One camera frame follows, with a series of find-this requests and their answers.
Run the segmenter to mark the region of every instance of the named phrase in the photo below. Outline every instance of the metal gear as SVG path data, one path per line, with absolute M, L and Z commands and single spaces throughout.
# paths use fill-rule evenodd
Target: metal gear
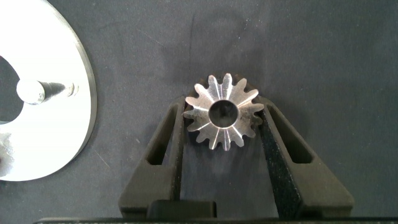
M 197 142 L 209 139 L 210 149 L 215 149 L 219 142 L 225 151 L 230 149 L 232 141 L 239 147 L 244 146 L 244 135 L 250 138 L 256 135 L 251 125 L 259 118 L 254 113 L 264 109 L 263 104 L 252 103 L 259 92 L 251 90 L 246 93 L 245 78 L 234 86 L 229 73 L 224 76 L 222 84 L 210 75 L 208 84 L 207 89 L 201 84 L 195 84 L 199 97 L 188 96 L 185 99 L 193 106 L 193 110 L 183 113 L 184 117 L 194 119 L 188 126 L 188 131 L 200 131 Z

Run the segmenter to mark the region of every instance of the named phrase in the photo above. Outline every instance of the dark gray background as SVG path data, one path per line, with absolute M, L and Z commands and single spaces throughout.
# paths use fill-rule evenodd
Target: dark gray background
M 60 171 L 0 182 L 0 223 L 120 217 L 119 194 L 168 105 L 224 72 L 280 108 L 353 194 L 353 216 L 398 215 L 396 1 L 50 2 L 90 57 L 98 117 Z M 246 145 L 190 144 L 182 198 L 214 199 L 223 218 L 275 217 L 258 139 Z

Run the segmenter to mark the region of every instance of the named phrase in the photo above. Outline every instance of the metal disc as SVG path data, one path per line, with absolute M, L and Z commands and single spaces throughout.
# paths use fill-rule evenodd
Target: metal disc
M 38 179 L 87 143 L 96 118 L 93 71 L 78 37 L 47 1 L 0 1 L 0 32 L 0 56 L 18 74 L 25 101 L 15 120 L 0 121 L 0 180 Z

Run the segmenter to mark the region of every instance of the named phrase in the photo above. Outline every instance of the cylindrical pin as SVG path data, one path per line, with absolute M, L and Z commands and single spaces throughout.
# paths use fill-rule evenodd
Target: cylindrical pin
M 19 80 L 17 93 L 19 98 L 30 105 L 39 105 L 54 96 L 68 97 L 77 90 L 73 83 L 47 83 L 36 80 Z

